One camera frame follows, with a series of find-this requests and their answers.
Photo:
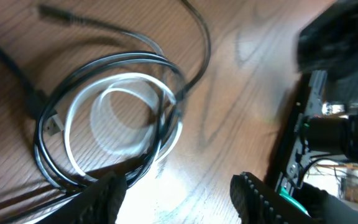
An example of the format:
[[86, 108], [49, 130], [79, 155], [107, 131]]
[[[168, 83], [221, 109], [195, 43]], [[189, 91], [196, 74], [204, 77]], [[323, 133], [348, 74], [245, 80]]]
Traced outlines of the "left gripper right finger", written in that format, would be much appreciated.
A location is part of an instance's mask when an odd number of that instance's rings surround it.
[[229, 195], [242, 223], [321, 223], [250, 172], [231, 177]]

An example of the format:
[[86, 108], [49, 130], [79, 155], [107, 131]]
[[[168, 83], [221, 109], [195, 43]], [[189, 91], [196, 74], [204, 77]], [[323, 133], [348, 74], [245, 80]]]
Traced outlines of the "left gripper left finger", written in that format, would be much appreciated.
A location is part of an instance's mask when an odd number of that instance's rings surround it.
[[126, 178], [113, 172], [108, 173], [39, 222], [115, 224], [126, 191]]

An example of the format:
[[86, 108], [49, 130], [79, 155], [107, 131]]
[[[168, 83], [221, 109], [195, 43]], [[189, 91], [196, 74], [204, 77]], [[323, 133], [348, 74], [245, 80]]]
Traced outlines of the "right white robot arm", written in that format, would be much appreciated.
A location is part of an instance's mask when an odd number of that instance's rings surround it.
[[336, 1], [299, 34], [298, 69], [328, 73], [326, 101], [356, 106], [342, 127], [344, 155], [358, 162], [358, 1]]

